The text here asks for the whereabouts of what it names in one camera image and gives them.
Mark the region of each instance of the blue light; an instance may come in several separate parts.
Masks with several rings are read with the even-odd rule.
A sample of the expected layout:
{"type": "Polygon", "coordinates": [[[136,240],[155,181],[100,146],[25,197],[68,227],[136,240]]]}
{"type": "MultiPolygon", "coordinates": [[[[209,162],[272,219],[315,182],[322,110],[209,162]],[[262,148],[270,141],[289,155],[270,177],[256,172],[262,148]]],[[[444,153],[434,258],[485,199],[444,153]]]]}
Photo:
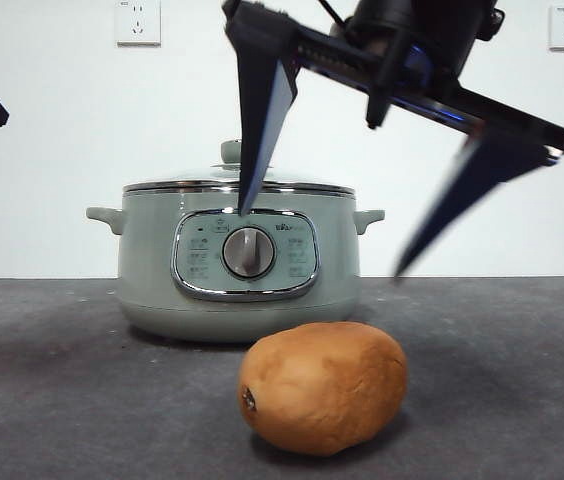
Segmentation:
{"type": "Polygon", "coordinates": [[[464,117],[461,117],[460,115],[456,115],[455,113],[447,112],[446,110],[440,110],[440,113],[442,115],[446,115],[447,117],[455,118],[459,122],[464,121],[464,117]]]}

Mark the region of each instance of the lid knob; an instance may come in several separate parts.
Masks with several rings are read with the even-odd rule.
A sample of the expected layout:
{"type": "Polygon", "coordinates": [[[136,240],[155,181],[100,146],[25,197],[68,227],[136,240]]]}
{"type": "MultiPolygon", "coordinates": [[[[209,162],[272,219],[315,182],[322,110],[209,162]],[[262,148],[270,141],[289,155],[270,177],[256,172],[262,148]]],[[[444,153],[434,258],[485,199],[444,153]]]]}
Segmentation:
{"type": "Polygon", "coordinates": [[[242,140],[229,140],[222,142],[220,145],[220,156],[226,164],[240,163],[240,152],[242,149],[242,140]]]}

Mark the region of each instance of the pot lid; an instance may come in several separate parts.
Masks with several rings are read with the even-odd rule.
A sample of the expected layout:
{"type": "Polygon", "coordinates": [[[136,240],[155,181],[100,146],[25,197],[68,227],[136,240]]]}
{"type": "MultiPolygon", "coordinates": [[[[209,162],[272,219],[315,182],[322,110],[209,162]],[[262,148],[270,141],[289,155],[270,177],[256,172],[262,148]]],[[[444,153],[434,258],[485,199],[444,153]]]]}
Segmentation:
{"type": "MultiPolygon", "coordinates": [[[[210,168],[206,169],[184,171],[173,180],[147,181],[127,185],[124,187],[124,192],[173,188],[237,188],[240,181],[240,151],[240,140],[223,142],[220,148],[222,163],[212,165],[210,168]]],[[[320,191],[346,195],[355,194],[352,188],[332,185],[317,178],[300,177],[296,174],[280,171],[273,166],[269,166],[264,177],[262,189],[266,190],[271,188],[294,189],[303,192],[320,191]]]]}

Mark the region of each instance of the silver knob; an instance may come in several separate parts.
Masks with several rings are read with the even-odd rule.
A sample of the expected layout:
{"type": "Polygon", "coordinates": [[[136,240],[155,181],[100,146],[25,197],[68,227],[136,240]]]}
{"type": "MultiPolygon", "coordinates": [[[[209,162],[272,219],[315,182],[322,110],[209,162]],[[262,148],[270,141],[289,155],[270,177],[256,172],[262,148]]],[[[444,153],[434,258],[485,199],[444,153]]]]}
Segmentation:
{"type": "Polygon", "coordinates": [[[258,228],[236,230],[224,242],[224,263],[234,274],[253,278],[266,272],[275,249],[269,236],[258,228]]]}

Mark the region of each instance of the pot handle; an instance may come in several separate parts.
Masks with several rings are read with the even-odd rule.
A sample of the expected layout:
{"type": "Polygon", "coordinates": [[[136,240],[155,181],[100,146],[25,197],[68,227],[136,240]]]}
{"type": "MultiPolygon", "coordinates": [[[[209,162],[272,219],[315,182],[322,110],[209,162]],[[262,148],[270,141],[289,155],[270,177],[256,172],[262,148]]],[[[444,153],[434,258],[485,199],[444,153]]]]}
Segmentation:
{"type": "Polygon", "coordinates": [[[366,232],[366,227],[374,222],[384,220],[384,210],[363,210],[361,212],[353,212],[353,222],[358,235],[366,232]]]}
{"type": "Polygon", "coordinates": [[[109,227],[111,227],[111,231],[115,235],[122,235],[122,232],[124,232],[124,224],[126,222],[126,213],[124,210],[89,207],[86,209],[86,216],[92,220],[108,223],[109,227]]]}

